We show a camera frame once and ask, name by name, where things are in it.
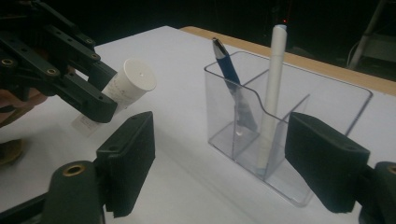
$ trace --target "white tabletop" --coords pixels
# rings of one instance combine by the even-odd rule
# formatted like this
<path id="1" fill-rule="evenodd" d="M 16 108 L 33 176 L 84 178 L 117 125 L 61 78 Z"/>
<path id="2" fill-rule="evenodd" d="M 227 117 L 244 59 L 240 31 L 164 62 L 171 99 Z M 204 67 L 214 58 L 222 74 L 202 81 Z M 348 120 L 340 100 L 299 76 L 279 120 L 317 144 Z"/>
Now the white tabletop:
<path id="1" fill-rule="evenodd" d="M 0 129 L 0 142 L 25 139 L 22 158 L 0 168 L 0 212 L 46 192 L 61 165 L 93 161 L 95 150 L 127 118 L 153 111 L 156 159 L 132 214 L 106 214 L 107 223 L 358 223 L 358 204 L 341 215 L 316 197 L 295 207 L 207 143 L 204 67 L 215 61 L 210 40 L 161 27 L 96 51 L 115 70 L 129 58 L 145 61 L 157 88 L 88 138 L 70 126 L 78 112 L 56 96 Z M 350 135 L 372 151 L 372 166 L 396 161 L 396 97 L 373 93 Z"/>

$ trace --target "acrylic organizer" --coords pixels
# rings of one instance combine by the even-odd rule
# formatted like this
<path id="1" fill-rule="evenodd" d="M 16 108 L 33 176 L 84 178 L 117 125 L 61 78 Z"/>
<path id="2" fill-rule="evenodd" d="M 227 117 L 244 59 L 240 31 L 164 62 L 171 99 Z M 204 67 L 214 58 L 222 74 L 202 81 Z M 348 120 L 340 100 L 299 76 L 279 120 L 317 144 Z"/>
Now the acrylic organizer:
<path id="1" fill-rule="evenodd" d="M 208 143 L 292 203 L 307 205 L 313 193 L 284 154 L 290 112 L 314 116 L 348 135 L 372 93 L 284 64 L 271 115 L 263 107 L 269 59 L 247 52 L 231 59 L 241 85 L 224 79 L 217 63 L 205 67 Z"/>

